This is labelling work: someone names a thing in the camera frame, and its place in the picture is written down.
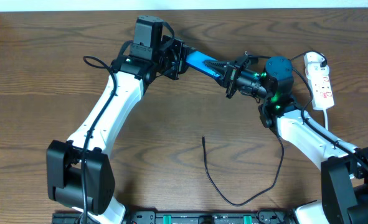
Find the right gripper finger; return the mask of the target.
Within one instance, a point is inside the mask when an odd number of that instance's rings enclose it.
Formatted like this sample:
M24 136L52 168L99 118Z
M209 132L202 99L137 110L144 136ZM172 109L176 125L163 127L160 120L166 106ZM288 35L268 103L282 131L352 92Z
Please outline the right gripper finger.
M214 72L226 72L229 69L228 61L205 60L204 65Z
M221 86L221 87L223 87L223 88L225 88L226 87L226 84L224 83L224 76L222 75L220 75L220 76L215 76L214 77L214 80L217 82L217 84L219 85L219 86Z

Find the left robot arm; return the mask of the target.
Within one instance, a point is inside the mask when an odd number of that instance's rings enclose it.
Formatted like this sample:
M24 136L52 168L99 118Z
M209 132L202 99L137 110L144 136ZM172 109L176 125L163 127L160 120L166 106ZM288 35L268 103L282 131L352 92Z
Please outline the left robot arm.
M121 223L126 208L114 197L110 154L122 125L148 86L159 76L176 80L184 73L188 48L164 20L139 16L134 38L111 64L85 56L86 64L108 72L101 97L81 126L65 141L53 140L46 152L51 200L75 209L55 213L52 223Z

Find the blue Galaxy smartphone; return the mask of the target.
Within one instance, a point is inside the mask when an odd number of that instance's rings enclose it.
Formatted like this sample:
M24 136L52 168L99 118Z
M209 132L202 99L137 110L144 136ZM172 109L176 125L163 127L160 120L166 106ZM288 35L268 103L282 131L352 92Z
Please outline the blue Galaxy smartphone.
M205 61L208 61L208 60L212 62L217 61L216 59L206 54L203 54L200 51L194 51L187 56L186 63L188 64L188 66L213 78L214 80L219 79L220 75L205 65Z

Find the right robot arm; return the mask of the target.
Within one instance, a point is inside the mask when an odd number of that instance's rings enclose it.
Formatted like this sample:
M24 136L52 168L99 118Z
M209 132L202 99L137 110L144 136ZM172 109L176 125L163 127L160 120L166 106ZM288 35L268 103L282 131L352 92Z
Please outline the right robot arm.
M262 72L250 66L258 56L236 60L199 57L193 67L212 77L227 97L240 92L261 101L260 120L280 141L296 146L320 171L321 200L286 216L295 223L368 223L368 147L359 148L318 124L293 93L297 70L282 56L267 57Z

